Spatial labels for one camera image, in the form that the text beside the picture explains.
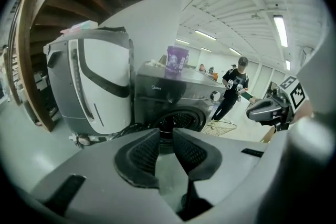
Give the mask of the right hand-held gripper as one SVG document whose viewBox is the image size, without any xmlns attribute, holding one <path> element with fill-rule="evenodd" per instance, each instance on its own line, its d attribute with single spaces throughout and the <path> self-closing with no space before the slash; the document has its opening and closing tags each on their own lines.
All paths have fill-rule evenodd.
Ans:
<svg viewBox="0 0 336 224">
<path fill-rule="evenodd" d="M 272 120 L 276 131 L 287 130 L 307 99 L 301 83 L 296 77 L 289 76 L 273 89 L 270 97 L 253 104 L 246 111 L 246 116 L 255 122 Z"/>
</svg>

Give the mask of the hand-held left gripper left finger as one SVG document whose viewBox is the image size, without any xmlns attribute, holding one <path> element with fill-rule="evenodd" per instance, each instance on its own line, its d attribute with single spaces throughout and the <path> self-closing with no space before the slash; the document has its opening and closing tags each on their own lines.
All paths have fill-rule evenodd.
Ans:
<svg viewBox="0 0 336 224">
<path fill-rule="evenodd" d="M 70 223 L 181 223 L 159 193 L 160 132 L 128 134 L 80 150 L 32 195 Z"/>
</svg>

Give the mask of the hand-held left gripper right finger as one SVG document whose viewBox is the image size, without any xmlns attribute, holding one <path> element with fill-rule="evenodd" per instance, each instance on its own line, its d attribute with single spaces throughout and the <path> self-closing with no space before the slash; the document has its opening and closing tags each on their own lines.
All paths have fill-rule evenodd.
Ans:
<svg viewBox="0 0 336 224">
<path fill-rule="evenodd" d="M 239 209 L 263 196 L 274 170 L 265 143 L 174 128 L 174 153 L 188 177 L 183 209 Z"/>
</svg>

